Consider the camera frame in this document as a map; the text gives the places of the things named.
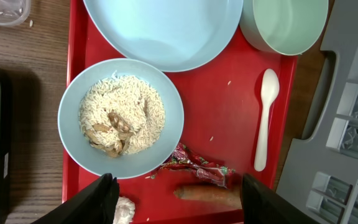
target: plastic spoon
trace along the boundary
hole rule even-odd
[[[262,89],[260,90],[262,115],[260,117],[259,136],[254,162],[256,171],[262,171],[266,167],[269,111],[270,106],[278,95],[278,91],[280,91],[280,84],[277,75],[272,69],[267,69],[264,73]]]

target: gray plastic crate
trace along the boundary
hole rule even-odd
[[[335,0],[321,50],[303,140],[291,143],[277,193],[321,223],[358,224],[358,1]]]

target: clear plastic container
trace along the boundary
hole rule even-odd
[[[30,14],[31,0],[0,0],[0,26],[16,26]]]

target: wrapped candy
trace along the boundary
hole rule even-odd
[[[187,170],[203,181],[226,188],[227,180],[235,173],[234,169],[206,161],[180,142],[172,155],[161,166],[152,171],[153,179],[160,169]]]

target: light blue plate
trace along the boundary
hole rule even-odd
[[[89,145],[80,131],[78,110],[80,101],[97,81],[111,77],[134,75],[147,81],[161,96],[165,108],[165,126],[160,138],[150,148],[137,154],[111,159],[103,151]],[[180,95],[170,79],[155,67],[138,60],[117,58],[99,62],[81,72],[68,86],[60,102],[58,128],[67,152],[82,168],[96,175],[112,173],[126,179],[145,174],[173,152],[183,130],[184,113]]]
[[[104,38],[127,58],[182,72],[215,58],[239,24],[243,0],[84,0]]]

